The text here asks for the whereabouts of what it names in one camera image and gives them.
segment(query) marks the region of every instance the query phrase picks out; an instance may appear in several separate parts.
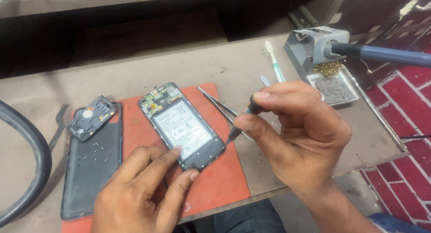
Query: screwdriver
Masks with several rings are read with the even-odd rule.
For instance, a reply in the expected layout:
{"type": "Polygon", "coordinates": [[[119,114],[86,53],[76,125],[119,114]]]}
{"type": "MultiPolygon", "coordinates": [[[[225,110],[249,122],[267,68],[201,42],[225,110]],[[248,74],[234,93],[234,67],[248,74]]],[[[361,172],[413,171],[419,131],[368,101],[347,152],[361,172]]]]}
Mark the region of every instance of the screwdriver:
{"type": "MultiPolygon", "coordinates": [[[[263,111],[263,108],[260,107],[256,102],[253,100],[253,95],[250,97],[250,104],[248,105],[247,110],[245,111],[246,114],[255,114],[258,115],[263,111]]],[[[242,130],[237,127],[233,127],[232,130],[229,132],[228,139],[226,140],[226,143],[224,144],[223,148],[226,148],[226,146],[234,141],[239,135],[241,134],[242,130]]]]}

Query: black phone back cover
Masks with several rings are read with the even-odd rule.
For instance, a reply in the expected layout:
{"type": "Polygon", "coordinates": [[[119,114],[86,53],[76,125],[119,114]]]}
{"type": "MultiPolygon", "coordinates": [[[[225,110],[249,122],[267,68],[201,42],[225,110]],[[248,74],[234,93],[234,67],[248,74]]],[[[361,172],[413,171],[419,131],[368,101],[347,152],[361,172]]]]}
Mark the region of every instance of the black phone back cover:
{"type": "Polygon", "coordinates": [[[93,214],[96,196],[121,164],[121,104],[113,104],[118,108],[117,122],[108,121],[86,141],[70,137],[60,212],[62,220],[93,214]]]}

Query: black cable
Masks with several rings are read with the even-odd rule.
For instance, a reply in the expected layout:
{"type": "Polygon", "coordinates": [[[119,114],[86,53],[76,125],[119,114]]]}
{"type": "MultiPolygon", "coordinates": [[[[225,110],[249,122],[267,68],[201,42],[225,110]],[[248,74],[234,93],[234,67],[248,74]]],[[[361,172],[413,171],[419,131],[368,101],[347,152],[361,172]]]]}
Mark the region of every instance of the black cable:
{"type": "Polygon", "coordinates": [[[423,138],[430,138],[431,135],[424,135],[424,136],[409,136],[409,137],[400,137],[400,139],[423,139],[423,138]]]}
{"type": "Polygon", "coordinates": [[[18,111],[0,100],[0,119],[12,126],[30,144],[35,154],[36,171],[30,186],[18,201],[0,214],[0,228],[18,217],[44,190],[51,174],[50,148],[40,131],[18,111]]]}

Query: white toothbrush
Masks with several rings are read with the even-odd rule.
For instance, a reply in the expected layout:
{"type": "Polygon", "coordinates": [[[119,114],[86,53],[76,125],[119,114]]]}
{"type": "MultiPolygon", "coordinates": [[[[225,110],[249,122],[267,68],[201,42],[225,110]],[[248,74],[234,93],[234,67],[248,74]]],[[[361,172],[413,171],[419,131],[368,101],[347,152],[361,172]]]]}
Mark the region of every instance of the white toothbrush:
{"type": "Polygon", "coordinates": [[[275,75],[277,76],[277,81],[279,83],[285,82],[283,74],[281,74],[280,68],[278,68],[277,61],[275,60],[274,51],[272,45],[269,41],[265,41],[265,48],[263,48],[263,54],[266,56],[271,55],[272,65],[274,66],[275,75]]]}

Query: tecno logo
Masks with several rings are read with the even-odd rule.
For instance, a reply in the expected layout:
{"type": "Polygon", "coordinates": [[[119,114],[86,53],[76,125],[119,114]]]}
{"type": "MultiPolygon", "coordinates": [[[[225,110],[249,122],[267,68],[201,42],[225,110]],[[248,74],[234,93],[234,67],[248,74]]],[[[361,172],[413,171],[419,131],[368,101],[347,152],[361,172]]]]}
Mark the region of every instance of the tecno logo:
{"type": "Polygon", "coordinates": [[[161,117],[161,118],[159,119],[159,121],[162,121],[162,120],[166,119],[166,117],[168,117],[168,116],[169,116],[169,114],[166,114],[165,116],[161,117]]]}

